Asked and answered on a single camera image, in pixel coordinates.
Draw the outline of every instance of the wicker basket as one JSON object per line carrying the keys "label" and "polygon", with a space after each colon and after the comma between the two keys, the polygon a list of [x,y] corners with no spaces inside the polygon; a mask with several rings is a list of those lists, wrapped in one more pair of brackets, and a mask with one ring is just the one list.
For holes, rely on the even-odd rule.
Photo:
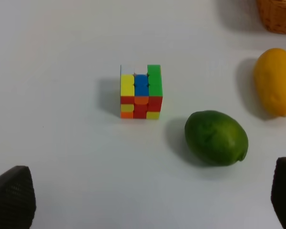
{"label": "wicker basket", "polygon": [[271,32],[286,34],[286,0],[257,0],[263,24]]}

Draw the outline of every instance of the white surface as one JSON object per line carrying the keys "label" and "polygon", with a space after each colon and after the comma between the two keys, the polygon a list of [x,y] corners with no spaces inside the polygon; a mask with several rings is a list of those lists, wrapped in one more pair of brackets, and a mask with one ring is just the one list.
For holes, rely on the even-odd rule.
{"label": "white surface", "polygon": [[[263,29],[255,0],[0,0],[0,174],[30,167],[32,228],[281,228],[286,119],[265,121],[249,80],[273,47],[286,35]],[[162,65],[159,121],[118,117],[121,63]],[[187,156],[185,120],[205,109],[247,131],[244,162]]]}

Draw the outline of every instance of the black object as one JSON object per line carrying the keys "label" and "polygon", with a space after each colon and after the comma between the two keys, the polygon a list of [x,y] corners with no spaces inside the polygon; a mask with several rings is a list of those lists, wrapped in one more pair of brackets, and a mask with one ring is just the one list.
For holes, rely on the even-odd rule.
{"label": "black object", "polygon": [[278,219],[283,228],[286,229],[286,157],[280,157],[276,161],[271,202]]}
{"label": "black object", "polygon": [[0,229],[29,229],[36,210],[30,169],[15,166],[0,176]]}

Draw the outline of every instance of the lime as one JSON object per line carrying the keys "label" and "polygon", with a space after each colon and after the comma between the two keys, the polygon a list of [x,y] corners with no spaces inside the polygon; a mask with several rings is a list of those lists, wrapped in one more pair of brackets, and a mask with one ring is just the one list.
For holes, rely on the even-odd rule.
{"label": "lime", "polygon": [[218,111],[191,114],[186,121],[185,138],[190,150],[214,166],[229,166],[243,161],[248,137],[241,125]]}

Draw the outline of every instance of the cube face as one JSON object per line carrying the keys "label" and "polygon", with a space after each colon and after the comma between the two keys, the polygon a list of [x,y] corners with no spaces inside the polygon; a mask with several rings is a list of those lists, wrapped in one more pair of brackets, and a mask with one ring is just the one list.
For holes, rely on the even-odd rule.
{"label": "cube face", "polygon": [[160,65],[148,65],[147,73],[121,65],[121,118],[159,119],[163,91]]}

